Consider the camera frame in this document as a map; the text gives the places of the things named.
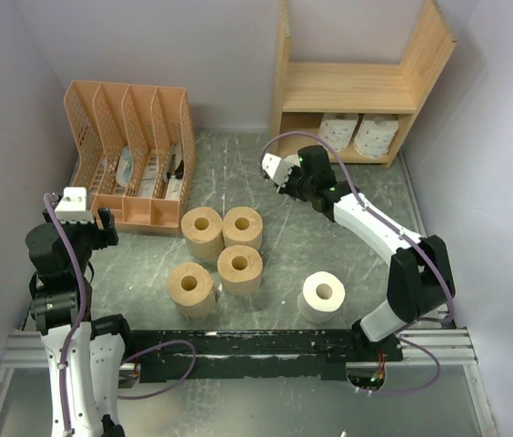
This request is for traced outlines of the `plain white roll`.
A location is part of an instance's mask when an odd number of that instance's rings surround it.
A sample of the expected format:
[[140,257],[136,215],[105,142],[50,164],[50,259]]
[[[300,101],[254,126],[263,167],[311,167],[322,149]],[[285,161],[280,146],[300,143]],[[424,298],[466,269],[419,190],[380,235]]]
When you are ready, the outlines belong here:
[[345,297],[344,285],[335,275],[318,271],[305,279],[297,309],[308,321],[321,324],[336,316]]

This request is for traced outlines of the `white patterned roll front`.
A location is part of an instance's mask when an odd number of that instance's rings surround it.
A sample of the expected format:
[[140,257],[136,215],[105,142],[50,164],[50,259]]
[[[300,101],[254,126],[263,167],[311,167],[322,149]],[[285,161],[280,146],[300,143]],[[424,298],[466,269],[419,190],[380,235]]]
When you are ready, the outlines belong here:
[[394,115],[365,114],[354,137],[354,147],[365,158],[381,158],[388,152],[397,131]]

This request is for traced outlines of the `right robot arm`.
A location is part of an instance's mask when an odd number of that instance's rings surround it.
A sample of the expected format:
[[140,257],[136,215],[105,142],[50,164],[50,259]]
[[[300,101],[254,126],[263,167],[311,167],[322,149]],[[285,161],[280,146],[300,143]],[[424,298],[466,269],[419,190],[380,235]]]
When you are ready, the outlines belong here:
[[358,360],[374,360],[383,350],[383,339],[455,297],[445,242],[404,228],[353,184],[337,181],[323,147],[304,147],[291,160],[266,154],[262,169],[278,193],[310,203],[356,234],[387,263],[385,300],[354,325],[361,332],[351,341]]

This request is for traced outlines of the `white patterned roll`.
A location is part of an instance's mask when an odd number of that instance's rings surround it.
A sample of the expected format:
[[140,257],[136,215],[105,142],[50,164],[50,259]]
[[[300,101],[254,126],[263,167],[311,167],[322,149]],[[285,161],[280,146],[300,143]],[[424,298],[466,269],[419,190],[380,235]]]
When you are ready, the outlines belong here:
[[397,131],[394,115],[365,114],[354,137],[354,147],[365,158],[381,158],[388,152]]
[[336,152],[347,149],[357,127],[356,113],[325,113],[322,116],[318,136]]

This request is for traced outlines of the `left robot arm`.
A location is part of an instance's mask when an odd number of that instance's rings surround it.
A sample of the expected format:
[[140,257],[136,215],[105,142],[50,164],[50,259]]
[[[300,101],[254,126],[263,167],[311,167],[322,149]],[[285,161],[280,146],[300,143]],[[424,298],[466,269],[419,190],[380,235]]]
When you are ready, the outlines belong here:
[[115,246],[108,208],[84,224],[47,220],[25,238],[35,267],[30,315],[45,350],[54,436],[123,436],[117,411],[119,369],[136,342],[120,315],[93,319],[92,287],[85,277],[93,251]]

